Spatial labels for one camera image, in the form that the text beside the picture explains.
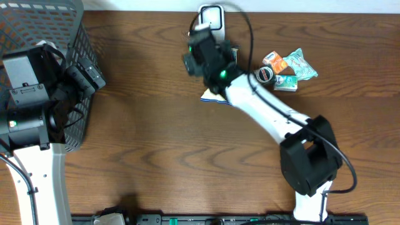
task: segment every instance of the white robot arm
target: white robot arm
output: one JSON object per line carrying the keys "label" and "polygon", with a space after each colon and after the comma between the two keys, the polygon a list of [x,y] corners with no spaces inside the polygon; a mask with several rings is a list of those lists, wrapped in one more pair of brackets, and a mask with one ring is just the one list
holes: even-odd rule
{"label": "white robot arm", "polygon": [[[322,116],[312,120],[296,112],[240,70],[231,58],[229,41],[216,44],[207,24],[189,34],[190,53],[183,56],[189,75],[202,76],[212,93],[247,113],[281,146],[282,174],[296,190],[294,217],[325,220],[326,193],[342,166],[341,156],[332,150],[336,141],[329,123]],[[327,136],[330,145],[315,133]],[[303,146],[306,141],[313,142],[308,149]]]}
{"label": "white robot arm", "polygon": [[[22,224],[71,225],[64,129],[84,118],[76,104],[105,86],[104,76],[87,57],[67,67],[64,55],[46,42],[2,59],[17,108],[0,111],[0,153],[8,156],[0,159],[14,180]],[[69,121],[72,111],[81,115],[75,121]]]}
{"label": "white robot arm", "polygon": [[[290,115],[292,118],[307,124],[308,116],[298,113],[289,106],[285,105],[277,97],[265,90],[254,78],[250,77],[251,84],[256,88],[257,92],[265,99],[279,108],[281,111]],[[232,106],[244,111],[252,117],[262,128],[264,128],[271,137],[280,144],[284,141],[287,133],[294,134],[302,127],[288,121],[285,117],[279,114],[275,109],[271,108],[263,102],[259,96],[255,95],[253,88],[248,82],[248,75],[241,75],[232,81],[231,85],[226,88],[226,100]],[[316,191],[312,197],[302,195],[296,192],[296,207],[294,209],[294,217],[297,220],[304,221],[320,221],[321,202],[323,191],[330,188],[332,181],[325,182]],[[326,212],[326,201],[324,203],[322,219],[325,220],[328,216]]]}

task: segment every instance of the wood grain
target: wood grain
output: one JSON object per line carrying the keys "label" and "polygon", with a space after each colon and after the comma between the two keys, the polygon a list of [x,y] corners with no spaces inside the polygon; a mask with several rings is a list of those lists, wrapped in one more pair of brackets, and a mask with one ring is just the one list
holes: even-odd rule
{"label": "wood grain", "polygon": [[[121,200],[164,213],[291,211],[294,191],[280,172],[279,148],[251,118],[204,103],[200,79],[181,56],[193,13],[85,12],[84,23],[108,84],[96,94],[86,140],[67,155],[71,211],[93,214]],[[254,68],[271,51],[302,48],[319,73],[295,93],[274,92],[311,117],[331,122],[359,186],[330,195],[334,213],[365,213],[371,224],[399,224],[400,16],[251,13]],[[249,33],[226,14],[227,39]],[[347,168],[334,188],[351,183]],[[8,170],[0,164],[0,224],[19,224]]]}

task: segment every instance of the black cable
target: black cable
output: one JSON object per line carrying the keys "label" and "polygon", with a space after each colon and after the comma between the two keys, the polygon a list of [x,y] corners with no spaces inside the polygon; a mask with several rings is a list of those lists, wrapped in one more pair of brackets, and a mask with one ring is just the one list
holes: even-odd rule
{"label": "black cable", "polygon": [[[251,27],[250,19],[249,19],[248,15],[239,6],[237,6],[235,4],[231,4],[230,2],[217,2],[217,3],[214,3],[212,5],[215,5],[215,4],[225,4],[225,5],[229,5],[231,7],[234,7],[235,9],[237,9],[241,13],[243,18],[246,20],[246,23],[247,23],[247,25],[249,27],[249,32],[250,32],[250,53],[249,53],[249,59],[248,59],[248,62],[247,62],[246,74],[247,74],[247,81],[248,81],[253,93],[255,93],[265,104],[267,104],[269,107],[273,108],[276,112],[278,112],[280,115],[282,115],[288,121],[291,121],[292,123],[297,124],[301,128],[303,128],[303,129],[307,130],[308,132],[310,132],[312,135],[314,135],[317,138],[319,138],[320,140],[324,141],[326,144],[330,145],[340,155],[340,157],[346,163],[346,165],[348,166],[348,168],[349,168],[349,170],[351,172],[351,175],[353,177],[353,183],[352,183],[351,187],[349,187],[347,189],[344,189],[344,190],[332,190],[332,191],[327,190],[327,191],[323,191],[322,192],[321,212],[320,212],[320,218],[321,218],[320,221],[322,222],[322,220],[323,220],[323,211],[324,211],[324,203],[325,203],[325,198],[326,198],[327,194],[345,194],[345,193],[350,193],[351,191],[353,191],[357,186],[356,170],[354,169],[353,165],[350,163],[350,160],[347,158],[347,156],[338,147],[336,147],[333,144],[332,141],[329,141],[324,136],[322,136],[319,132],[314,131],[313,129],[307,127],[302,122],[292,118],[290,114],[286,114],[285,112],[281,111],[279,108],[277,108],[276,106],[271,104],[267,99],[265,99],[262,95],[260,95],[257,92],[257,89],[251,84],[251,81],[250,81],[250,75],[251,75],[250,69],[251,69],[251,61],[253,60],[253,44],[254,44],[254,35],[253,35],[253,29]],[[199,16],[199,13],[197,13],[195,18],[192,20],[191,26],[190,26],[190,30],[192,29],[193,24],[194,24],[194,22],[195,22],[195,20],[197,19],[198,16]],[[319,223],[307,223],[307,221],[297,221],[297,222],[295,222],[295,224],[320,224],[321,222],[319,222]],[[277,223],[293,223],[293,222],[278,221]],[[244,223],[242,225],[252,225],[252,224],[260,224],[260,223],[259,223],[259,221],[257,221],[257,222],[254,221],[254,222],[247,222],[247,223]]]}
{"label": "black cable", "polygon": [[80,117],[79,119],[75,120],[73,123],[64,126],[64,129],[67,129],[67,128],[69,128],[70,126],[72,126],[72,125],[78,123],[78,122],[79,122],[81,119],[83,119],[83,117],[85,116],[84,113],[82,112],[82,110],[80,110],[80,109],[78,109],[78,108],[76,108],[76,107],[75,107],[73,110],[74,110],[75,112],[79,113],[79,114],[81,115],[81,117]]}
{"label": "black cable", "polygon": [[29,198],[31,199],[33,224],[38,225],[38,211],[36,209],[37,207],[36,207],[36,201],[35,201],[35,197],[34,197],[36,190],[33,188],[31,180],[18,166],[16,166],[13,162],[11,162],[8,158],[3,156],[2,154],[0,154],[0,159],[3,160],[9,167],[13,168],[25,181],[26,186],[27,186],[27,194],[29,195]]}

